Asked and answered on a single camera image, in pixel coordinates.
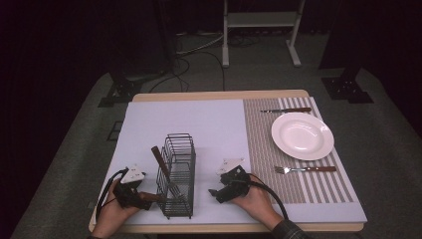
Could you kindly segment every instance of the wire basket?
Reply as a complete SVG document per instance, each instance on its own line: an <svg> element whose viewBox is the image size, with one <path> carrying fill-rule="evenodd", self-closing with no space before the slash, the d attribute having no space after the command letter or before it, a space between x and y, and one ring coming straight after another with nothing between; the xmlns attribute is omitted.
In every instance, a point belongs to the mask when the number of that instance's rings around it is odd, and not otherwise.
<svg viewBox="0 0 422 239"><path fill-rule="evenodd" d="M169 179L161 168L157 173L157 194L166 198L159 202L164 216L189 217L193 215L193 194L195 181L195 147L189 133L171 133L165 139L161 151L169 171Z"/></svg>

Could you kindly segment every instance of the floor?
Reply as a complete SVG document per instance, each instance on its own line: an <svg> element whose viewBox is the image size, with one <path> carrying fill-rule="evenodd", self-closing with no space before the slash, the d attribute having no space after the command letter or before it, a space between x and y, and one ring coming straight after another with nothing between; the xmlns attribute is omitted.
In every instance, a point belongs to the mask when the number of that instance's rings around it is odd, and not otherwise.
<svg viewBox="0 0 422 239"><path fill-rule="evenodd" d="M198 53L183 58L189 63L189 69L180 76L182 82L173 78L154 87L165 79L163 77L144 84L141 92L148 93L151 89L156 93L308 91L315 97L325 123L334 134L335 148L368 219L357 234L311 235L345 239L420 238L422 140L386 95L380 82L365 70L359 72L356 80L370 94L373 104L349 104L329 97L320 79L339 76L342 69L318 69L327 37L320 34L298 36L296 46L303 63L300 68L295 68L291 62L284 44L287 35L248 38L245 41L255 44L231 48L230 68L224 70L217 61L221 61L221 48L209 48L203 51L214 56ZM209 37L185 36L180 39L178 48L188 50L208 41ZM175 74L187 69L185 61L176 61ZM87 96L12 238L85 238L89 235L88 224L116 145L116 141L107 140L107 137L114 123L124 120L127 107L127 104L98 107L111 83L109 74L102 76ZM156 237L116 234L112 238ZM225 238L224 235L213 237Z"/></svg>

